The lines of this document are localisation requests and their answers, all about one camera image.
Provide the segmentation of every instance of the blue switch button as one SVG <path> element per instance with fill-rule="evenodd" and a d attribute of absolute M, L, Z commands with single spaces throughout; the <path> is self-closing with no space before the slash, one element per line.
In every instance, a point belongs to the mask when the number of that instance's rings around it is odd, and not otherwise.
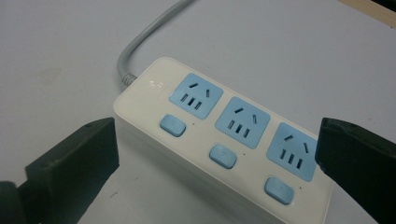
<path fill-rule="evenodd" d="M 174 137 L 180 137 L 186 130 L 186 124 L 172 115 L 166 115 L 163 117 L 160 127 L 172 134 Z"/>
<path fill-rule="evenodd" d="M 264 185 L 264 191 L 283 204 L 290 204 L 294 196 L 293 189 L 276 177 L 267 179 Z"/>
<path fill-rule="evenodd" d="M 231 169 L 236 163 L 236 155 L 227 147 L 215 145 L 209 153 L 209 158 L 226 169 Z"/>

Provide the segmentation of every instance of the electrical outlet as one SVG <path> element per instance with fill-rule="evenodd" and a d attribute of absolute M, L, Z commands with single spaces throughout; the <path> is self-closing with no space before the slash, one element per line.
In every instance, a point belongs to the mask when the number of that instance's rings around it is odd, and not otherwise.
<path fill-rule="evenodd" d="M 280 123 L 267 157 L 301 179 L 311 181 L 317 167 L 316 150 L 315 139 L 287 123 Z"/>
<path fill-rule="evenodd" d="M 114 109 L 120 124 L 147 142 L 148 149 L 157 149 L 233 195 L 230 200 L 248 211 L 258 209 L 263 222 L 324 223 L 333 182 L 316 165 L 308 168 L 316 137 L 264 106 L 182 63 L 161 58 L 119 96 Z M 279 158 L 283 149 L 283 160 L 269 159 L 268 151 Z M 309 178 L 291 173 L 297 170 Z"/>
<path fill-rule="evenodd" d="M 177 86 L 169 100 L 198 119 L 206 119 L 222 94 L 221 88 L 190 73 Z"/>
<path fill-rule="evenodd" d="M 256 106 L 233 97 L 216 122 L 216 128 L 254 149 L 259 144 L 270 118 Z"/>

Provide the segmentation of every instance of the blue outlet socket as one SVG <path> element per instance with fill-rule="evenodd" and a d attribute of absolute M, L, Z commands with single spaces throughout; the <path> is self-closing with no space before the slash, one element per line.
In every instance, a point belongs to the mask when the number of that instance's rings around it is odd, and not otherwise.
<path fill-rule="evenodd" d="M 218 86 L 190 73 L 172 92 L 169 101 L 198 119 L 206 119 L 222 94 Z"/>
<path fill-rule="evenodd" d="M 238 97 L 233 97 L 221 113 L 216 128 L 254 149 L 270 120 L 270 115 Z"/>
<path fill-rule="evenodd" d="M 317 163 L 317 140 L 286 123 L 280 123 L 267 158 L 305 181 L 311 181 Z"/>

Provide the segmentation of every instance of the white background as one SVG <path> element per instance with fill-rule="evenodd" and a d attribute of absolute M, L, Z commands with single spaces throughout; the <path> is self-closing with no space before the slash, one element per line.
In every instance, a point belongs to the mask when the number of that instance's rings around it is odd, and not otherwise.
<path fill-rule="evenodd" d="M 175 0 L 0 1 L 0 180 L 83 124 L 115 117 L 123 48 Z M 336 0 L 200 0 L 150 36 L 169 56 L 318 133 L 343 119 L 396 142 L 396 30 Z M 80 223 L 260 223 L 117 128 L 120 168 Z M 334 187 L 326 224 L 375 223 Z"/>

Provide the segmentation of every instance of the gray power cord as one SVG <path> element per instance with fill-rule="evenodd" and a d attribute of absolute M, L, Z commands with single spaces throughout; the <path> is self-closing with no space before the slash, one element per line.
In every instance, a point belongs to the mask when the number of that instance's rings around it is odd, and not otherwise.
<path fill-rule="evenodd" d="M 174 17 L 179 11 L 184 9 L 194 0 L 181 0 L 169 7 L 160 17 L 158 17 L 154 22 L 152 22 L 142 33 L 140 33 L 134 40 L 125 48 L 122 54 L 117 61 L 117 70 L 122 78 L 122 83 L 125 86 L 131 85 L 136 79 L 137 76 L 132 74 L 128 70 L 128 62 L 131 54 L 134 50 L 139 46 L 152 32 L 154 32 L 158 27 L 169 21 L 172 17 Z"/>

